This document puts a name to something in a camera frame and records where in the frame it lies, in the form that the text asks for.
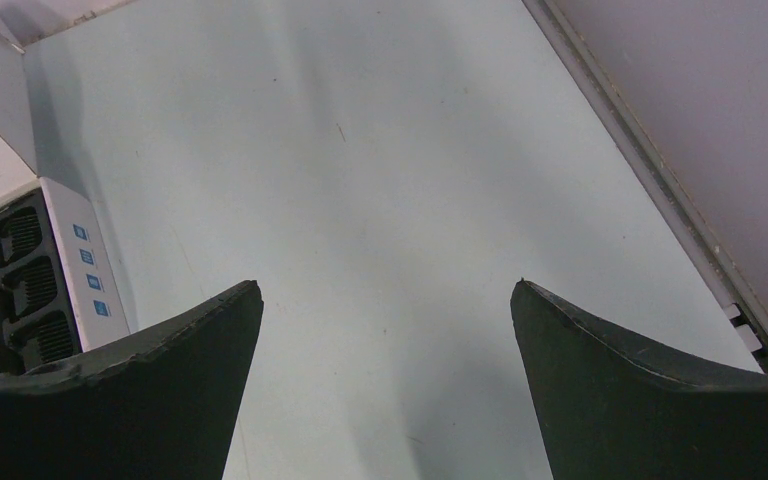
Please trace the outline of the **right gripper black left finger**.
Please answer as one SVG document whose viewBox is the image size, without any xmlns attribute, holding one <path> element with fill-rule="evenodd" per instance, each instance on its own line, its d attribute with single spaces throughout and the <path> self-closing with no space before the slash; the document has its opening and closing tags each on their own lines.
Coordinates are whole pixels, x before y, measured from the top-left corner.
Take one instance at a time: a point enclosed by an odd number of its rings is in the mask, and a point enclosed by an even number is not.
<svg viewBox="0 0 768 480">
<path fill-rule="evenodd" d="M 243 281 L 175 317 L 0 376 L 0 479 L 219 479 L 264 302 Z"/>
</svg>

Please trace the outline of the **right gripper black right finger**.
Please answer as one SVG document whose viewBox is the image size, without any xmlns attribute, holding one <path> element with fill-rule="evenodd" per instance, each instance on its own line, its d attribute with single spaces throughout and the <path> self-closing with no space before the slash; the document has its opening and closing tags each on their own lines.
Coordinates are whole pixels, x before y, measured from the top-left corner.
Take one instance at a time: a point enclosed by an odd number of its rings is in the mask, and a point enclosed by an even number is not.
<svg viewBox="0 0 768 480">
<path fill-rule="evenodd" d="M 510 308 L 557 479 L 768 479 L 768 375 L 710 361 L 519 281 Z"/>
</svg>

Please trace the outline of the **white box with black tray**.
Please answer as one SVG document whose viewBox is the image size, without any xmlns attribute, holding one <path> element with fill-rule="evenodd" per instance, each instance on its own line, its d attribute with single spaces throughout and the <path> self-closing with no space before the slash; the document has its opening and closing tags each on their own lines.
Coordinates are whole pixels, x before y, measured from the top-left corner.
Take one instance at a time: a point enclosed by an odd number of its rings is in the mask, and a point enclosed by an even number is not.
<svg viewBox="0 0 768 480">
<path fill-rule="evenodd" d="M 0 18 L 0 375 L 131 332 L 95 209 L 37 157 L 24 51 Z"/>
</svg>

